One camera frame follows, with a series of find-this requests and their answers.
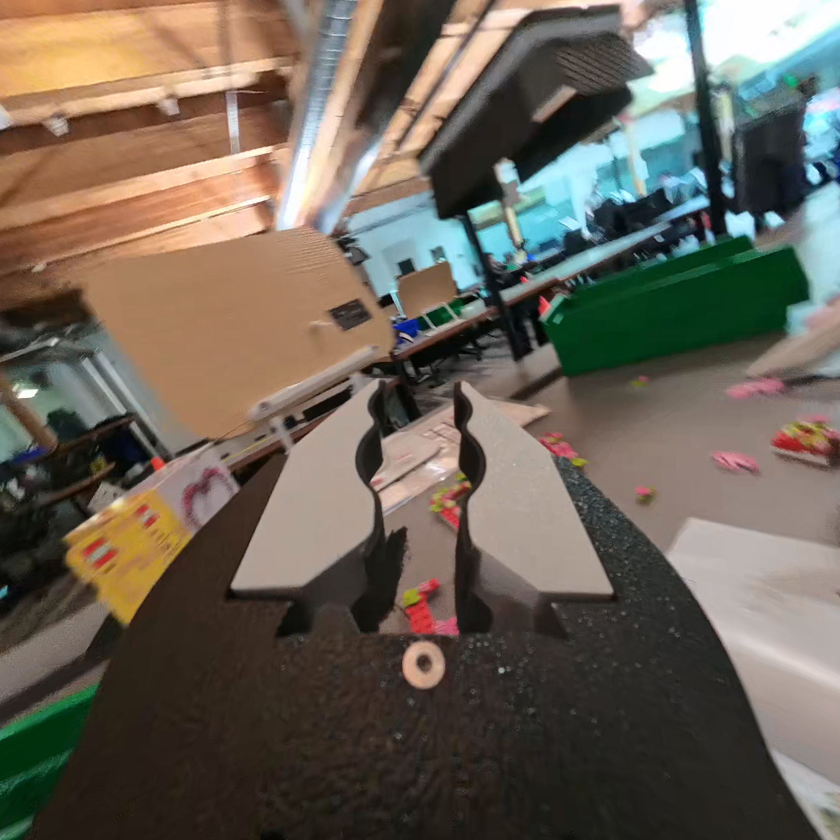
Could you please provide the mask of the long green plastic bin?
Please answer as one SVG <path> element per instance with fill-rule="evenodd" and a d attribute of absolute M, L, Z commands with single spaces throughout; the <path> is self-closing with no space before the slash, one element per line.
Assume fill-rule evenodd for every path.
<path fill-rule="evenodd" d="M 578 287 L 541 321 L 572 377 L 780 333 L 810 292 L 792 247 L 741 236 Z"/>

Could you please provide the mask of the black support pillar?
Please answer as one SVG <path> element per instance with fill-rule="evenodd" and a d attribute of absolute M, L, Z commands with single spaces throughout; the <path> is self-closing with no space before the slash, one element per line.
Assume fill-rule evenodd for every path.
<path fill-rule="evenodd" d="M 498 268 L 494 258 L 485 252 L 480 244 L 477 231 L 467 214 L 457 216 L 465 235 L 476 252 L 479 264 L 485 278 L 485 288 L 489 293 L 490 302 L 497 311 L 502 331 L 508 341 L 511 356 L 520 362 L 532 352 L 530 338 L 522 322 L 522 317 L 515 308 L 509 306 L 502 297 L 502 280 L 507 275 L 504 268 Z"/>
<path fill-rule="evenodd" d="M 698 1 L 683 1 L 689 54 L 695 78 L 696 110 L 699 120 L 701 156 L 707 178 L 710 230 L 715 238 L 728 235 L 727 203 L 722 191 L 721 147 L 711 100 L 711 83 L 702 36 Z"/>

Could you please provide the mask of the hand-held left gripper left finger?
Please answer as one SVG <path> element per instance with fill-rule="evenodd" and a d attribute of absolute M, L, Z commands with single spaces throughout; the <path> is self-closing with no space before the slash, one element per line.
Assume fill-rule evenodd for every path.
<path fill-rule="evenodd" d="M 394 610 L 407 529 L 387 530 L 373 488 L 384 410 L 385 386 L 371 381 L 292 447 L 269 494 L 229 594 L 286 603 L 282 634 L 307 632 L 333 606 L 376 634 Z"/>

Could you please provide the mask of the green plastic storage bin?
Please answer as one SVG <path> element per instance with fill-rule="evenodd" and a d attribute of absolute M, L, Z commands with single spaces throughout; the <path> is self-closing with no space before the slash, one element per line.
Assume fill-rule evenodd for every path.
<path fill-rule="evenodd" d="M 99 688 L 51 701 L 1 730 L 1 838 L 20 839 L 54 792 Z"/>

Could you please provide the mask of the dark tall cabinet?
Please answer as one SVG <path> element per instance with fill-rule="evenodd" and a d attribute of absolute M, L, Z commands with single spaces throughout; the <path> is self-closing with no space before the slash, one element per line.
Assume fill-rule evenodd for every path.
<path fill-rule="evenodd" d="M 736 199 L 754 218 L 781 217 L 805 200 L 806 100 L 796 98 L 776 109 L 736 122 L 733 163 Z"/>

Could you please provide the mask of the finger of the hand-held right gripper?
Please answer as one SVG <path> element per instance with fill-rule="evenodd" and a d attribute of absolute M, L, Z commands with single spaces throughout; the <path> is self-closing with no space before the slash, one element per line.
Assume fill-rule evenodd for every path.
<path fill-rule="evenodd" d="M 809 319 L 805 331 L 788 336 L 767 349 L 747 369 L 752 378 L 781 378 L 810 368 L 838 352 L 839 309 L 823 308 Z"/>

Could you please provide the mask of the large brown cardboard box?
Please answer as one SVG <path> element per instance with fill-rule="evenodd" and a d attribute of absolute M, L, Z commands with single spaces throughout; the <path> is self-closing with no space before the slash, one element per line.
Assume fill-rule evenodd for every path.
<path fill-rule="evenodd" d="M 306 228 L 91 269 L 85 304 L 177 421 L 200 438 L 244 432 L 262 398 L 366 344 L 390 319 L 331 237 Z"/>

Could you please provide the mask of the open lego instruction booklet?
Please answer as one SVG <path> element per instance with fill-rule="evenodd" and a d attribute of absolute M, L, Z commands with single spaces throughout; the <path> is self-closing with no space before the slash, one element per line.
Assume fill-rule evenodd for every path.
<path fill-rule="evenodd" d="M 689 518 L 667 557 L 727 649 L 784 781 L 818 836 L 838 838 L 838 549 Z"/>

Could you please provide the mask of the dark storage shelf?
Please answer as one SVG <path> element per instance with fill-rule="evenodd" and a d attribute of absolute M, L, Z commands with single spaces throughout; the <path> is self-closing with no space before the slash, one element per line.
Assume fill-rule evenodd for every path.
<path fill-rule="evenodd" d="M 65 537 L 88 519 L 89 501 L 107 480 L 145 461 L 142 448 L 130 456 L 136 417 L 110 417 L 52 451 L 30 449 L 2 462 L 2 613 L 63 574 Z"/>

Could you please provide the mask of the long wooden work table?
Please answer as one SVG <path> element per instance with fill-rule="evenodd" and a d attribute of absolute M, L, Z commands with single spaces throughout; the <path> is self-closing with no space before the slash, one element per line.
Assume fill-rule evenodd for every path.
<path fill-rule="evenodd" d="M 519 283 L 514 288 L 503 290 L 500 293 L 503 305 L 505 308 L 515 307 L 525 300 L 542 295 L 545 291 L 557 287 L 569 279 L 588 275 L 594 270 L 603 270 L 620 258 L 633 255 L 638 250 L 660 240 L 665 231 L 685 220 L 689 220 L 693 224 L 701 224 L 701 215 L 708 210 L 709 205 L 709 200 L 706 197 L 697 196 L 662 214 L 657 222 L 650 227 L 610 243 L 587 249 L 579 255 L 574 255 L 559 263 L 553 269 L 546 269 L 532 276 L 530 280 Z M 469 318 L 459 318 L 451 321 L 435 330 L 421 333 L 419 339 L 412 343 L 399 345 L 395 352 L 391 353 L 389 361 L 393 364 L 405 363 L 414 355 L 431 350 L 441 343 L 452 341 L 456 336 L 473 329 L 480 323 L 498 318 L 497 307 L 490 305 Z"/>

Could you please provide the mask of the yellow lego set box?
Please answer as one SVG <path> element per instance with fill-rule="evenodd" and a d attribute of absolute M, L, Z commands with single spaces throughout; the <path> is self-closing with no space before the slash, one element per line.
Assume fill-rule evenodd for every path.
<path fill-rule="evenodd" d="M 65 564 L 126 626 L 177 555 L 238 491 L 213 444 L 195 449 L 70 531 Z"/>

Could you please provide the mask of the silver ventilation duct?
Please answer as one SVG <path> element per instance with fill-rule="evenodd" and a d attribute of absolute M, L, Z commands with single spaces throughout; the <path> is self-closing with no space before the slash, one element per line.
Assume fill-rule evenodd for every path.
<path fill-rule="evenodd" d="M 291 125 L 280 159 L 275 229 L 305 224 L 340 134 L 383 1 L 284 2 L 301 62 L 291 85 Z"/>

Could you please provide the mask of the small brown cardboard box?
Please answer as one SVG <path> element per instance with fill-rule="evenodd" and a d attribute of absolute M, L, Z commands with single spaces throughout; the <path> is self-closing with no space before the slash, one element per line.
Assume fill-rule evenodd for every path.
<path fill-rule="evenodd" d="M 402 276 L 396 282 L 396 295 L 407 319 L 441 308 L 458 294 L 452 267 L 446 260 Z"/>

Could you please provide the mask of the dark hanging ceiling panel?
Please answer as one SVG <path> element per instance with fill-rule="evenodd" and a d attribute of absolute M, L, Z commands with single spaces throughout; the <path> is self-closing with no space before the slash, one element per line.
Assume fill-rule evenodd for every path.
<path fill-rule="evenodd" d="M 630 82 L 652 74 L 618 4 L 532 11 L 418 157 L 437 216 L 500 200 L 497 163 L 513 163 L 524 183 L 624 111 Z"/>

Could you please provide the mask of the red lego charm with loop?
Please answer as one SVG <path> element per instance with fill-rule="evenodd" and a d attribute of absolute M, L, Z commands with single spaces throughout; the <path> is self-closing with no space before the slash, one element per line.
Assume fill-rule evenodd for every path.
<path fill-rule="evenodd" d="M 839 431 L 825 416 L 799 417 L 776 430 L 773 452 L 828 468 L 839 466 Z"/>

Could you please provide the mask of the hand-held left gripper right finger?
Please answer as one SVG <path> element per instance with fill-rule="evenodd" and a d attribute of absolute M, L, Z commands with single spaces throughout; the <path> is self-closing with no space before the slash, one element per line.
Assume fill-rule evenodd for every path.
<path fill-rule="evenodd" d="M 455 613 L 461 634 L 563 634 L 565 603 L 615 601 L 613 584 L 548 449 L 497 402 L 454 393 L 460 503 Z"/>

